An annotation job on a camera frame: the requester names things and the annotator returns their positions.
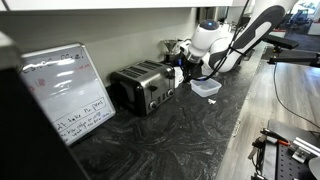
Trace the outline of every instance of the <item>toaster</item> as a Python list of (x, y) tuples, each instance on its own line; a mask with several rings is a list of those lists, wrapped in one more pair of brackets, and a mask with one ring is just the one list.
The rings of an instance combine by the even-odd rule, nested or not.
[(174, 95), (174, 68), (146, 60), (113, 72), (111, 91), (121, 105), (139, 116), (152, 112)]

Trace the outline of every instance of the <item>cabinet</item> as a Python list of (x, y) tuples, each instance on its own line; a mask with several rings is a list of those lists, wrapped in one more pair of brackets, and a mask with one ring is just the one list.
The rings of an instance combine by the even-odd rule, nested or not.
[(2, 1), (0, 1), (0, 11), (6, 11), (6, 8), (4, 7)]
[(12, 11), (231, 6), (233, 0), (6, 0)]

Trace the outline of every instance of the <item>gray floor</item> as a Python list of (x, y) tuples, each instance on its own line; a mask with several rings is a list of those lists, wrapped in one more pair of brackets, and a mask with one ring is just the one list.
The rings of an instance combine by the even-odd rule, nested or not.
[[(260, 60), (263, 44), (256, 48), (251, 60)], [(217, 180), (245, 180), (254, 174), (254, 166), (247, 159), (252, 150), (251, 143), (259, 137), (259, 131), (267, 127), (269, 119), (316, 130), (308, 122), (285, 110), (277, 101), (274, 84), (274, 65), (261, 60), (256, 75), (242, 107), (239, 120), (241, 126), (236, 137), (232, 137), (223, 162), (216, 176)], [(289, 109), (320, 125), (320, 69), (308, 66), (277, 65), (276, 83), (280, 100)]]

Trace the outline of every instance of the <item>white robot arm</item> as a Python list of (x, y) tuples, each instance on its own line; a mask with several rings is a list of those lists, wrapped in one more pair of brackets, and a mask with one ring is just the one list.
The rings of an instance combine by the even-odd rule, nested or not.
[[(198, 25), (191, 42), (187, 41), (180, 47), (187, 60), (193, 64), (198, 64), (209, 52), (210, 57), (202, 59), (205, 64), (219, 72), (230, 71), (242, 56), (282, 21), (296, 2), (297, 0), (256, 0), (248, 25), (234, 41), (233, 35), (219, 28), (217, 22), (205, 20)], [(225, 56), (222, 66), (217, 69)]]

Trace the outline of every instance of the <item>black countertop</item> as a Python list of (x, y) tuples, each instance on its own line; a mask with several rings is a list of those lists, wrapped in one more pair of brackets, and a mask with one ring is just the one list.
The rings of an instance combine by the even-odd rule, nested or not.
[(71, 150), (93, 180), (214, 179), (258, 62), (219, 74), (222, 87), (207, 98), (180, 84), (146, 117), (118, 108)]

